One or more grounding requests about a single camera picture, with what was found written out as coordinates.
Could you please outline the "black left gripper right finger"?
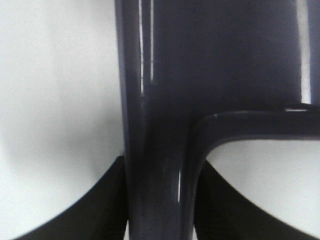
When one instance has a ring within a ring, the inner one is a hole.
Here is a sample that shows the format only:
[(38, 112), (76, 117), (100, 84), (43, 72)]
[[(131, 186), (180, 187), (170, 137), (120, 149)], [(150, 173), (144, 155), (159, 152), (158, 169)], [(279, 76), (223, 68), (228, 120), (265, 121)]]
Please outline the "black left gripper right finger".
[(208, 161), (205, 161), (198, 179), (194, 227), (199, 240), (314, 239), (250, 202)]

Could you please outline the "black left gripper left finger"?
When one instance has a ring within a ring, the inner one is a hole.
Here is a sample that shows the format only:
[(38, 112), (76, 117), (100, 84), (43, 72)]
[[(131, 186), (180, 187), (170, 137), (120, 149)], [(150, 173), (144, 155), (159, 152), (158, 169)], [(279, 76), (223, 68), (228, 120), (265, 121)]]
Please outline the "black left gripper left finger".
[(75, 204), (21, 240), (122, 240), (128, 221), (125, 159), (115, 162)]

